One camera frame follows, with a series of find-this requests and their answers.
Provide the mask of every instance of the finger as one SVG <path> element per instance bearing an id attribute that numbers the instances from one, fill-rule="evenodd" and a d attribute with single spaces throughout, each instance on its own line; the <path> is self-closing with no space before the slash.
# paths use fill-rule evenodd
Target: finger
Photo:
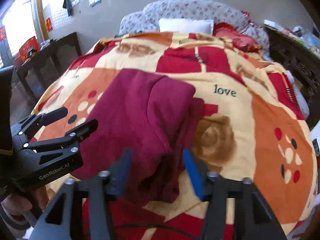
<path id="1" fill-rule="evenodd" d="M 35 192 L 34 192 L 34 197 L 36 198 L 36 200 L 39 203 L 39 207 L 44 210 L 47 207 L 47 204 L 49 202 L 49 197 L 47 194 L 47 189 L 45 186 L 38 188 Z"/>
<path id="2" fill-rule="evenodd" d="M 26 198 L 18 195 L 9 195 L 1 204 L 11 215 L 21 215 L 32 208 L 32 204 Z"/>

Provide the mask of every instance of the wall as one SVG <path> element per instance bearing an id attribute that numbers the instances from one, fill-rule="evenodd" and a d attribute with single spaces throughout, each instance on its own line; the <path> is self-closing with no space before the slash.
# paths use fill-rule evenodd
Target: wall
<path id="1" fill-rule="evenodd" d="M 88 0 L 74 7 L 74 16 L 68 17 L 62 9 L 63 0 L 43 0 L 44 18 L 51 17 L 53 30 L 50 38 L 59 38 L 77 32 L 83 53 L 100 38 L 115 36 L 119 32 L 121 19 L 129 13 L 140 11 L 145 5 L 157 0 L 101 0 L 91 8 Z M 312 29 L 313 21 L 299 0 L 216 0 L 239 10 L 251 12 L 252 19 L 259 24 L 264 19 L 278 22 L 283 27 L 302 25 Z"/>

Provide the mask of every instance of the floral headboard cover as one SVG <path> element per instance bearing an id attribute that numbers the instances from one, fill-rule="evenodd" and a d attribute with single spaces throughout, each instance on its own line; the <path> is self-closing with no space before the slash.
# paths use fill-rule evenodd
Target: floral headboard cover
<path id="1" fill-rule="evenodd" d="M 122 19 L 119 35 L 159 31 L 161 18 L 214 19 L 215 23 L 226 22 L 240 33 L 253 37 L 265 51 L 269 51 L 269 37 L 263 28 L 254 28 L 240 11 L 212 0 L 161 0 L 149 3 L 143 11 L 128 14 Z"/>

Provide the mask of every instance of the dark wooden dresser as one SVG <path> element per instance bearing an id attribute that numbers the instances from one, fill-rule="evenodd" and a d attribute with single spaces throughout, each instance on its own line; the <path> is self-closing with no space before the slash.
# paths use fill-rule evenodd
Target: dark wooden dresser
<path id="1" fill-rule="evenodd" d="M 310 108 L 307 124 L 312 128 L 320 119 L 320 58 L 285 34 L 265 29 L 270 39 L 270 56 L 304 86 L 301 92 Z"/>

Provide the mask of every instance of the white pillow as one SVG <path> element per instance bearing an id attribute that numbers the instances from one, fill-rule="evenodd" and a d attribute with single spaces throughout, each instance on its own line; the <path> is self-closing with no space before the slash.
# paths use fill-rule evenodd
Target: white pillow
<path id="1" fill-rule="evenodd" d="M 159 26 L 161 32 L 207 33 L 212 35 L 214 20 L 161 18 Z"/>

